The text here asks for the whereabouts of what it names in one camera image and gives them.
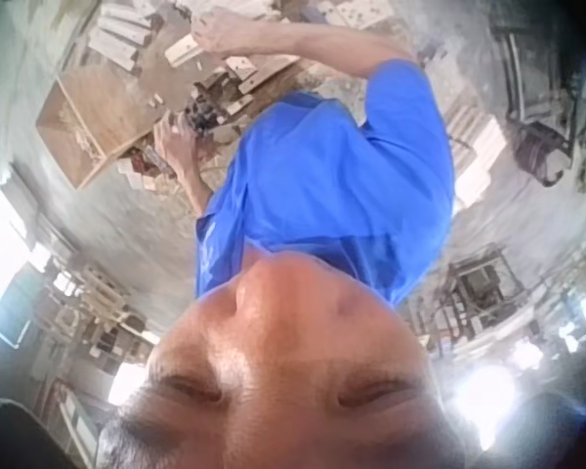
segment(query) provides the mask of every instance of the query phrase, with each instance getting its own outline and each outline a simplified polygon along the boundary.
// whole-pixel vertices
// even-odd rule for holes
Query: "person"
[[[293,93],[242,137],[224,185],[164,118],[156,147],[196,221],[196,296],[102,432],[98,467],[461,467],[425,351],[397,304],[440,254],[453,166],[425,73],[399,45],[216,9],[222,57],[292,54],[368,79],[366,121]]]

